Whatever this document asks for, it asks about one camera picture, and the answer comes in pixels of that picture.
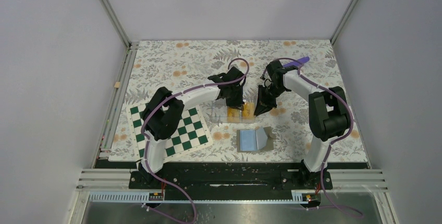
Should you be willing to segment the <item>gold VIP card stack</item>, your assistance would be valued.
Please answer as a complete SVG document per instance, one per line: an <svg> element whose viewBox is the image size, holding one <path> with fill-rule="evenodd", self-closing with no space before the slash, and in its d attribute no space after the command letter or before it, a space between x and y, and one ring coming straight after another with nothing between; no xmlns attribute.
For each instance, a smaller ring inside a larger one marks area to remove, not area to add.
<svg viewBox="0 0 442 224"><path fill-rule="evenodd" d="M243 110L241 116L245 120L252 120L255 118L254 115L255 104L253 102L245 102L243 105Z"/></svg>

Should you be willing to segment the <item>clear acrylic card box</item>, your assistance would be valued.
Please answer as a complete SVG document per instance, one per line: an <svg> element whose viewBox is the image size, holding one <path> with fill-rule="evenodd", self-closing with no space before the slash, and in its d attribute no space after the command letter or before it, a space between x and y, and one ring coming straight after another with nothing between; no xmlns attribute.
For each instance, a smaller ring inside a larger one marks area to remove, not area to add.
<svg viewBox="0 0 442 224"><path fill-rule="evenodd" d="M225 99L213 101L209 110L209 119L213 123L255 123L255 103L243 101L237 108L228 107Z"/></svg>

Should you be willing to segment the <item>grey card holder wallet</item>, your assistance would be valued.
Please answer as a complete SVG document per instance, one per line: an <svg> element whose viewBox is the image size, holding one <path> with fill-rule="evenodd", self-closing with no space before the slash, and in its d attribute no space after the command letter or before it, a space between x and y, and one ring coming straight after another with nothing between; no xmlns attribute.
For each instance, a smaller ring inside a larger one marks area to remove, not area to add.
<svg viewBox="0 0 442 224"><path fill-rule="evenodd" d="M237 130L237 151L239 153L262 153L274 149L276 135L271 127Z"/></svg>

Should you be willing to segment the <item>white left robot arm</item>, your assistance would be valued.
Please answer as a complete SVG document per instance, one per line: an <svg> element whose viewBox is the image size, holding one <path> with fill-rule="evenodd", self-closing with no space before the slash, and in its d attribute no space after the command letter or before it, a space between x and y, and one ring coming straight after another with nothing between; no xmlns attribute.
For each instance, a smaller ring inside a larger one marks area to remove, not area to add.
<svg viewBox="0 0 442 224"><path fill-rule="evenodd" d="M202 103L224 99L229 106L243 106L243 86L248 72L231 67L225 73L209 76L202 84L172 92L166 87L157 89L143 111L141 134L146 144L141 166L145 170L142 182L149 188L160 185L159 172L164 164L166 140L178 129L182 113Z"/></svg>

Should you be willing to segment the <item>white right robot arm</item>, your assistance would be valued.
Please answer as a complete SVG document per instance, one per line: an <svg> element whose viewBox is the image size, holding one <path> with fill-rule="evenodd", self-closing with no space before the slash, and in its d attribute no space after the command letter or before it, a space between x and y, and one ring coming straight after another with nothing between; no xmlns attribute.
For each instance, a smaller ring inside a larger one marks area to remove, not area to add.
<svg viewBox="0 0 442 224"><path fill-rule="evenodd" d="M284 92L295 92L308 103L313 137L311 148L302 161L304 171L299 174L299 182L311 189L320 181L318 172L326 167L331 143L352 129L353 115L341 87L321 86L304 76L301 67L301 64L285 67L278 59L266 66L264 73L269 76L270 84L259 85L254 115L276 108L276 99Z"/></svg>

